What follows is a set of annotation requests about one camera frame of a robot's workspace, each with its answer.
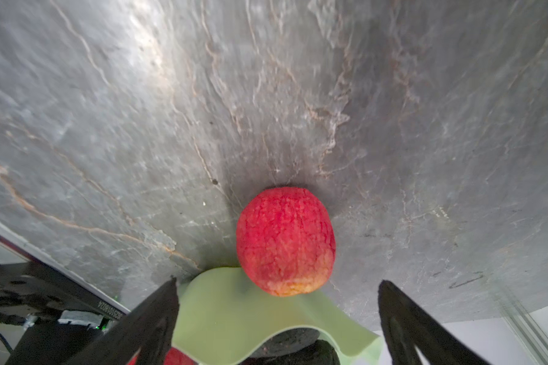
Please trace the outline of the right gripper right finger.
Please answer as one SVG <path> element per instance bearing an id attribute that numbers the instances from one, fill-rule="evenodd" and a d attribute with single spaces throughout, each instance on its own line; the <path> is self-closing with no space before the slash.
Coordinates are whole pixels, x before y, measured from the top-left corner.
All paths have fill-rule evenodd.
<path id="1" fill-rule="evenodd" d="M 486 364 L 393 282 L 378 288 L 381 328 L 393 364 Z"/>

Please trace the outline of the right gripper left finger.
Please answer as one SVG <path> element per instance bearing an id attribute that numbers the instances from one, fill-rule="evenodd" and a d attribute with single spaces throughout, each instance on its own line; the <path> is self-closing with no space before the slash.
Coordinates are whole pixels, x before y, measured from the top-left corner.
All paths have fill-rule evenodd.
<path id="1" fill-rule="evenodd" d="M 180 303 L 171 278 L 104 336 L 67 360 L 67 364 L 163 364 L 171 348 Z"/>

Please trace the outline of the red apple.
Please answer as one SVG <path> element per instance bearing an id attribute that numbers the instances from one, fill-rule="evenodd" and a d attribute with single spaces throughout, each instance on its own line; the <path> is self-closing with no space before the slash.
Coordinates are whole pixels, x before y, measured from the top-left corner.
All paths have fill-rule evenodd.
<path id="1" fill-rule="evenodd" d="M 176 348 L 171 348 L 164 359 L 163 365 L 196 365 L 196 362 Z"/>
<path id="2" fill-rule="evenodd" d="M 333 272 L 336 240 L 330 216 L 308 189 L 266 189 L 237 221 L 238 261 L 248 278 L 276 297 L 309 294 Z"/>

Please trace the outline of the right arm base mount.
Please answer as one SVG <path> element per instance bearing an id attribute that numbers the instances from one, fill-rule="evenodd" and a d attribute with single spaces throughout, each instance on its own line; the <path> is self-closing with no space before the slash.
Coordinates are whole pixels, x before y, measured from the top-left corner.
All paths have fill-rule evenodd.
<path id="1" fill-rule="evenodd" d="M 47 310 L 23 314 L 0 299 L 0 342 L 8 364 L 62 364 L 99 339 L 119 320 L 97 313 Z"/>

